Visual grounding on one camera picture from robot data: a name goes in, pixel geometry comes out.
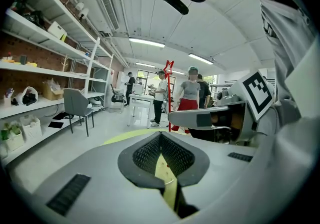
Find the white table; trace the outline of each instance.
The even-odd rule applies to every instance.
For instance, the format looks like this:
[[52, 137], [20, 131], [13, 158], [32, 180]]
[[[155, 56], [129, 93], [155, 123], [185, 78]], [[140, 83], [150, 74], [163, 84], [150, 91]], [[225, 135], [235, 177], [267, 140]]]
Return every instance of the white table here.
[[137, 95], [137, 94], [131, 94], [129, 95], [130, 97], [130, 115], [129, 115], [129, 120], [128, 120], [128, 126], [132, 123], [132, 119], [135, 116], [135, 108], [136, 107], [141, 107], [141, 108], [147, 108], [149, 109], [148, 113], [148, 120], [146, 127], [150, 128], [150, 111], [152, 109], [154, 97], [151, 95]]

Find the air vent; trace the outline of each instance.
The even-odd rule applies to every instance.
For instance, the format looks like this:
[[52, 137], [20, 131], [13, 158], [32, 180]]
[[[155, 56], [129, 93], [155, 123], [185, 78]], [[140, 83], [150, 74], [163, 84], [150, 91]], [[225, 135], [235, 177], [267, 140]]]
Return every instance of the air vent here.
[[112, 26], [114, 28], [114, 30], [118, 30], [119, 29], [119, 22], [118, 19], [116, 18], [116, 12], [114, 10], [113, 4], [112, 4], [112, 0], [101, 0], [105, 9], [106, 14], [108, 15]]
[[100, 30], [100, 31], [99, 31], [99, 34], [100, 34], [100, 36], [102, 36], [103, 38], [110, 37], [110, 34], [104, 32], [103, 30]]

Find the gray chair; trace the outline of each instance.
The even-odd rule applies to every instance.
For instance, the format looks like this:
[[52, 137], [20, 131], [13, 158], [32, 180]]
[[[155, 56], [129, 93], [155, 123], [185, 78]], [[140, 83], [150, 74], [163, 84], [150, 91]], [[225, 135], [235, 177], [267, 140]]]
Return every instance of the gray chair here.
[[85, 118], [86, 135], [89, 136], [87, 117], [90, 114], [92, 116], [92, 125], [93, 125], [93, 127], [95, 127], [94, 110], [91, 108], [88, 108], [89, 100], [87, 98], [85, 98], [85, 96], [82, 95], [81, 92], [77, 89], [66, 88], [63, 93], [64, 93], [63, 98], [65, 101], [64, 102], [64, 108], [65, 108], [64, 111], [67, 114], [69, 114], [71, 132], [74, 133], [74, 131], [72, 129], [70, 115], [75, 115], [75, 116], [79, 116], [80, 125], [82, 125], [81, 117]]

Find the ceiling light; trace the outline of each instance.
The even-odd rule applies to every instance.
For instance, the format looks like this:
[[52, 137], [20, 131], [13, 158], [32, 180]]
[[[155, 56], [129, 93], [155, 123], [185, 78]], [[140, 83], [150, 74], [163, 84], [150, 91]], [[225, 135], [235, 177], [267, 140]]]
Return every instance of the ceiling light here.
[[213, 64], [213, 62], [211, 62], [211, 61], [209, 61], [207, 59], [204, 59], [204, 58], [202, 58], [202, 57], [200, 57], [200, 56], [198, 56], [196, 54], [189, 54], [189, 56], [192, 57], [192, 58], [195, 58], [195, 59], [197, 59], [199, 61], [205, 62], [207, 64]]
[[136, 65], [141, 65], [141, 66], [146, 66], [146, 67], [154, 68], [154, 66], [153, 66], [153, 65], [149, 65], [149, 64], [145, 64], [145, 63], [139, 63], [139, 62], [136, 62]]
[[184, 73], [182, 73], [182, 72], [179, 72], [179, 71], [172, 71], [173, 73], [177, 73], [177, 74], [181, 74], [181, 75], [184, 75]]
[[150, 41], [150, 40], [144, 40], [144, 39], [139, 39], [139, 38], [129, 38], [129, 40], [131, 42], [142, 43], [142, 44], [147, 44], [147, 45], [151, 45], [151, 46], [165, 47], [164, 44]]

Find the curved ceiling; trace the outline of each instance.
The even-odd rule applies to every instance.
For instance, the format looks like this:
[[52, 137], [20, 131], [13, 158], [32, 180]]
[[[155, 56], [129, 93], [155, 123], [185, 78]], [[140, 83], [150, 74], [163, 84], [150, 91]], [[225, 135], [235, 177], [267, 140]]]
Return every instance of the curved ceiling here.
[[[111, 0], [119, 24], [117, 30], [113, 29], [101, 0], [79, 1], [90, 9], [88, 17], [93, 25], [112, 35], [118, 50], [130, 63], [144, 62], [161, 68], [169, 59], [175, 61], [178, 71], [196, 65], [208, 75], [273, 66], [274, 56], [262, 28], [259, 0], [183, 0], [190, 9], [185, 16], [162, 0]], [[129, 36], [162, 42], [166, 47], [132, 43]], [[188, 57], [191, 52], [214, 58], [214, 65]]]

